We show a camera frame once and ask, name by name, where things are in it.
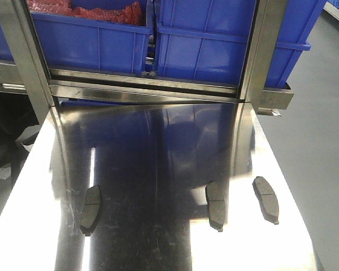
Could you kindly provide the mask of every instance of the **metal post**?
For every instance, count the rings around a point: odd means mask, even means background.
[[[238,89],[238,98],[251,102],[256,112],[261,103],[262,91],[287,3],[288,0],[257,1]]]
[[[39,123],[54,105],[49,70],[25,0],[0,0],[0,24]]]

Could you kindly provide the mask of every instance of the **gray floor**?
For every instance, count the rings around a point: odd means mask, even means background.
[[[339,271],[339,23],[322,14],[309,41],[289,108],[259,118],[324,268]]]

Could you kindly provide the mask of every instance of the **metal shelf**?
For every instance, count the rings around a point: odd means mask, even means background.
[[[324,6],[324,10],[339,21],[339,9],[327,2]]]

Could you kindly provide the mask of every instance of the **metal frame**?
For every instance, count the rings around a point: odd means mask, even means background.
[[[54,105],[43,52],[25,0],[0,0],[0,25],[39,123]]]
[[[48,69],[26,1],[0,0],[0,24],[15,61],[0,60],[0,91],[27,93],[40,123],[54,106],[53,97],[141,104],[250,102],[255,111],[286,109],[293,96],[290,88],[264,89],[286,4],[287,0],[258,0],[242,80],[236,88],[87,69]]]
[[[255,112],[261,104],[262,91],[287,4],[288,0],[257,2],[238,92],[238,98],[251,102]]]
[[[339,21],[339,9],[327,2],[325,3],[324,10]]]

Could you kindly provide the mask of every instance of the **stainless steel table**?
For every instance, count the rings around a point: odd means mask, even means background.
[[[252,183],[274,189],[279,224]],[[205,186],[225,197],[223,232]],[[103,206],[79,229],[87,188]],[[250,104],[51,108],[0,217],[0,270],[323,270]]]

